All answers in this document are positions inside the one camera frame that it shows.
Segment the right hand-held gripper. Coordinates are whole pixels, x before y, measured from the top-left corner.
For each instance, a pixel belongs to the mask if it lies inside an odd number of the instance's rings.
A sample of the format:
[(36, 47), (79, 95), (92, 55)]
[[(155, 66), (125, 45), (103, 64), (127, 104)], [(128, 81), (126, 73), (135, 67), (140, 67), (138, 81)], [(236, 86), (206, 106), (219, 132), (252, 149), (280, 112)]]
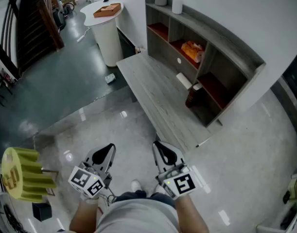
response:
[(184, 163), (180, 149), (164, 141), (155, 141), (152, 150), (160, 173), (156, 180), (172, 199), (176, 200), (199, 188), (205, 188), (197, 168)]

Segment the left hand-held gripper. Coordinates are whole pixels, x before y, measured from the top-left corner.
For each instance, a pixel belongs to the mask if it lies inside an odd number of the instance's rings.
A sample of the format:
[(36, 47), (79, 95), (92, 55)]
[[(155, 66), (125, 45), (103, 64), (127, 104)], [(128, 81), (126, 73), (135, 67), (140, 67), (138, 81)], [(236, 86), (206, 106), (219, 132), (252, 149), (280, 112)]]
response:
[[(92, 149), (86, 156), (86, 162), (74, 167), (68, 183), (86, 198), (97, 198), (103, 189), (108, 189), (112, 180), (108, 170), (113, 164), (115, 153), (116, 146), (113, 143)], [(94, 169), (93, 165), (103, 165), (103, 168)]]

